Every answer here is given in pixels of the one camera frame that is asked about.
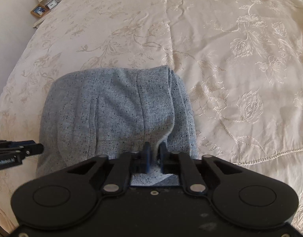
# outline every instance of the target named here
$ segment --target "speckled gray fabric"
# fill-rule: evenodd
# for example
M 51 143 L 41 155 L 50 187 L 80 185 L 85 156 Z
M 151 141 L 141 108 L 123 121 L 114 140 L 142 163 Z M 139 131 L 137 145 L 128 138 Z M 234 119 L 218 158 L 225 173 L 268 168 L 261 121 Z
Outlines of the speckled gray fabric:
M 165 141 L 170 151 L 197 158 L 192 109 L 182 80 L 168 67 L 92 69 L 55 81 L 40 124 L 37 176 L 46 175 L 99 154 L 110 159 L 151 143 L 156 158 Z M 162 175 L 155 165 L 135 175 L 133 185 L 153 185 Z

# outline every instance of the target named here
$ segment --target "bedspread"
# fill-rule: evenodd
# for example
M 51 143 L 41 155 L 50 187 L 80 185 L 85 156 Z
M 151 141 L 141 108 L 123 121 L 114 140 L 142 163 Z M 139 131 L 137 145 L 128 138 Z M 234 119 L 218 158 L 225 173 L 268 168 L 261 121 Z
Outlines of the bedspread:
M 62 0 L 46 17 L 0 97 L 0 139 L 38 141 L 48 90 L 69 72 L 169 65 L 198 152 L 292 186 L 303 233 L 303 0 Z M 10 196 L 35 168 L 31 158 L 0 172 L 10 227 Z

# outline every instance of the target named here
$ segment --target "photo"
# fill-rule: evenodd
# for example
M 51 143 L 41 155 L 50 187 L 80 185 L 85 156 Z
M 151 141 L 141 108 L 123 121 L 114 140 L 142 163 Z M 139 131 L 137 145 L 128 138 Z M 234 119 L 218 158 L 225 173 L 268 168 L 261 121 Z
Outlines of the photo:
M 31 14 L 41 18 L 45 14 L 45 12 L 47 12 L 48 10 L 49 10 L 48 8 L 39 4 L 31 11 Z

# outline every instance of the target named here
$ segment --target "metal screw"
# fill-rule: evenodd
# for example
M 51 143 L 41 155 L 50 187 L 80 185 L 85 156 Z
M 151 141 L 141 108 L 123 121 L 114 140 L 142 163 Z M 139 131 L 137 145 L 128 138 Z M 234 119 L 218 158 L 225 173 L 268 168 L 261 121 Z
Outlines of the metal screw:
M 114 183 L 110 183 L 110 184 L 107 184 L 106 186 L 104 186 L 103 190 L 105 190 L 107 192 L 116 192 L 119 190 L 119 186 Z
M 151 191 L 151 195 L 155 196 L 155 195 L 158 195 L 159 192 L 158 191 Z
M 194 192 L 203 192 L 205 189 L 206 189 L 205 186 L 199 183 L 190 186 L 190 190 Z

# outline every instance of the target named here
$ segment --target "alarm clock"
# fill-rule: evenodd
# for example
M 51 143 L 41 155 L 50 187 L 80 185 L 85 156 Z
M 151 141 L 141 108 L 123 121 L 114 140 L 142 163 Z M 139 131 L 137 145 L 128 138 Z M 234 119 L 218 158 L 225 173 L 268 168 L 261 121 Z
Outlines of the alarm clock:
M 56 0 L 51 0 L 46 6 L 51 10 L 52 8 L 54 8 L 58 3 L 56 2 Z

